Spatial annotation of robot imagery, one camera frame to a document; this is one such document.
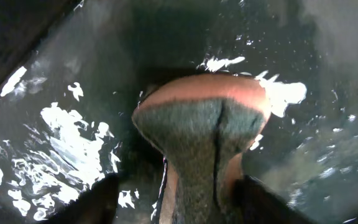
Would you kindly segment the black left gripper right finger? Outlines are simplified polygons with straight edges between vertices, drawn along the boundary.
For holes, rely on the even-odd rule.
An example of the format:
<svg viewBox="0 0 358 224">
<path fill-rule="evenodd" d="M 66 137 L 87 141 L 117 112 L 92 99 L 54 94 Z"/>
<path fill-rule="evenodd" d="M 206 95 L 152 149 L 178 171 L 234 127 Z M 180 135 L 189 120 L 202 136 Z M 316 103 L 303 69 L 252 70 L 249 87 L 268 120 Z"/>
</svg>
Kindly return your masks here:
<svg viewBox="0 0 358 224">
<path fill-rule="evenodd" d="M 312 224 L 303 214 L 289 207 L 257 179 L 246 175 L 234 182 L 232 204 L 241 213 L 242 223 Z"/>
</svg>

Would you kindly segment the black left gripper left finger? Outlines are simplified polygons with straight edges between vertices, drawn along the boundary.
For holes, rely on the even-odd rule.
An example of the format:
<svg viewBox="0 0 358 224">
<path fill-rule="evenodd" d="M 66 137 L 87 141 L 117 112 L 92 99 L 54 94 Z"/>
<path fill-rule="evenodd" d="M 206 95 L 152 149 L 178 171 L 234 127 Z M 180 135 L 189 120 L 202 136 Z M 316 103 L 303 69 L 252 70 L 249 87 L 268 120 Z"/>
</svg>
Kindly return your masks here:
<svg viewBox="0 0 358 224">
<path fill-rule="evenodd" d="M 119 198 L 119 176 L 108 174 L 44 224 L 112 224 Z"/>
</svg>

